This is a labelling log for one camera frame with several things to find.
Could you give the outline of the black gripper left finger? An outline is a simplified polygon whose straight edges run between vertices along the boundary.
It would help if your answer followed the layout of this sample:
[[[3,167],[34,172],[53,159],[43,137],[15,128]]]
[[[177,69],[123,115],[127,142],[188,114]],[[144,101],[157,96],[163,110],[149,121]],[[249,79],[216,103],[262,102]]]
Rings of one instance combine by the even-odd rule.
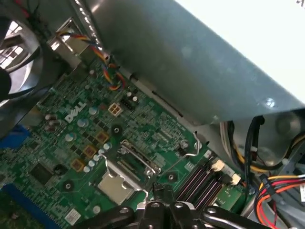
[[[136,210],[116,206],[78,224],[80,229],[163,229],[166,207],[170,203],[170,186],[155,183],[153,201],[139,203]]]

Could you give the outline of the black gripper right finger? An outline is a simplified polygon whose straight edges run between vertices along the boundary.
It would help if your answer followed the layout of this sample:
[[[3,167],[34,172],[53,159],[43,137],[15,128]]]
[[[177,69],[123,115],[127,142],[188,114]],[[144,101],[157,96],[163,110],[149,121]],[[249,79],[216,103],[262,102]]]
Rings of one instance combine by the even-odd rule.
[[[166,204],[174,229],[263,229],[264,225],[221,207],[206,206],[197,212],[189,202],[177,201],[171,186],[166,187]]]

